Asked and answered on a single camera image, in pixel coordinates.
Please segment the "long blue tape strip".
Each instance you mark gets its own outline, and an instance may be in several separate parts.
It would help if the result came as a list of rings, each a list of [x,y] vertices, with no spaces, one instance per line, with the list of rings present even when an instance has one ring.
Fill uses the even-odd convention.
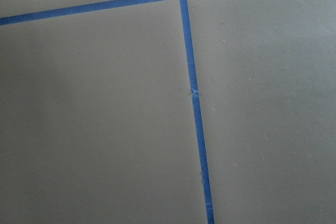
[[[209,171],[207,162],[207,153],[200,105],[200,95],[198,91],[196,64],[194,58],[193,41],[191,33],[190,15],[187,0],[180,0],[180,9],[182,16],[182,26],[185,41],[185,50],[188,66],[188,76],[190,80],[191,99],[194,111],[195,129],[197,137],[197,146],[199,152],[199,161],[201,166],[201,176],[205,200],[205,210],[208,223],[215,223],[211,185],[209,181]]]

